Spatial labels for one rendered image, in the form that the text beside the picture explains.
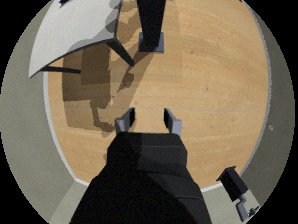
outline gray floor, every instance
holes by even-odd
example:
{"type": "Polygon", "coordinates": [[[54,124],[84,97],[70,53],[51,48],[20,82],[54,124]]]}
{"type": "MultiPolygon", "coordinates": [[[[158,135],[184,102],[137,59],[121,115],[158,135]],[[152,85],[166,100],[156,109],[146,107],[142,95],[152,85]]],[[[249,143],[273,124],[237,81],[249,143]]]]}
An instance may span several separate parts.
{"type": "MultiPolygon", "coordinates": [[[[21,190],[46,222],[63,224],[69,222],[86,186],[73,180],[52,140],[43,100],[43,75],[40,73],[28,79],[34,38],[52,2],[38,12],[13,49],[1,88],[0,131],[15,180],[6,179],[6,192],[19,194],[21,200],[21,190]]],[[[272,99],[259,147],[241,176],[250,188],[246,193],[247,210],[263,206],[277,185],[289,156],[295,123],[293,86],[286,61],[270,30],[255,15],[268,47],[272,99]]],[[[223,187],[204,192],[203,196],[214,224],[241,223],[235,209],[236,202],[231,202],[223,187]]],[[[261,211],[264,215],[272,215],[270,211],[261,211]]],[[[255,222],[260,220],[259,214],[253,218],[255,222]]]]}

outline table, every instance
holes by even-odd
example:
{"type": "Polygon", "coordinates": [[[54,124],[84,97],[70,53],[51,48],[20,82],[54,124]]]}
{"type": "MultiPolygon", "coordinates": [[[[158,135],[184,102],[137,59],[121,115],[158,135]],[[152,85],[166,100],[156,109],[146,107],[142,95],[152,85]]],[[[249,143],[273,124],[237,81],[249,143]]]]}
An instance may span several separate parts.
{"type": "Polygon", "coordinates": [[[59,1],[53,2],[36,35],[29,78],[39,71],[80,73],[80,70],[49,65],[75,51],[101,43],[109,45],[134,66],[134,61],[116,37],[122,0],[71,0],[64,4],[59,1]]]}

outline wooden floor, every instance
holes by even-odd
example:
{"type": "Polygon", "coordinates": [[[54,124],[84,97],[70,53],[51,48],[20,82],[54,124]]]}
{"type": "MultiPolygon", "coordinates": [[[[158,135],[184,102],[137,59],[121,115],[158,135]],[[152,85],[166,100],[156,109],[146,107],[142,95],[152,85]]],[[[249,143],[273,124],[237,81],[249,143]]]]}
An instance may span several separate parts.
{"type": "Polygon", "coordinates": [[[141,24],[135,0],[125,0],[117,36],[136,65],[106,44],[52,65],[81,74],[49,73],[51,116],[76,177],[90,182],[105,166],[115,118],[135,107],[132,132],[167,133],[163,110],[183,121],[187,168],[206,188],[229,166],[240,172],[261,132],[268,72],[258,28],[238,0],[166,1],[164,53],[138,52],[141,24]]]}

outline white table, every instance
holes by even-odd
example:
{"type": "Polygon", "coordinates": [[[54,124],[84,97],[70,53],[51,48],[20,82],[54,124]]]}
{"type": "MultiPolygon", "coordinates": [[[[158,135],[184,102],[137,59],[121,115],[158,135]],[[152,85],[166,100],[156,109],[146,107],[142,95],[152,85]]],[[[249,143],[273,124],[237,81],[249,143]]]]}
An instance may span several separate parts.
{"type": "Polygon", "coordinates": [[[32,49],[29,78],[39,71],[80,72],[49,65],[75,51],[106,43],[129,65],[134,61],[116,37],[122,0],[55,0],[46,13],[32,49]]]}

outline white tabletop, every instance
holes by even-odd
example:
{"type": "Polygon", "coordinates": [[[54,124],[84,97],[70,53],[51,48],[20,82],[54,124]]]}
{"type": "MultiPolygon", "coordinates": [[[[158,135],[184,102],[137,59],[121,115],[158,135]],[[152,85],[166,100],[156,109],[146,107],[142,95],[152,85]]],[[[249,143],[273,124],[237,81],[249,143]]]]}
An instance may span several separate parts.
{"type": "Polygon", "coordinates": [[[29,78],[69,53],[115,38],[122,0],[59,1],[50,6],[36,35],[29,78]]]}

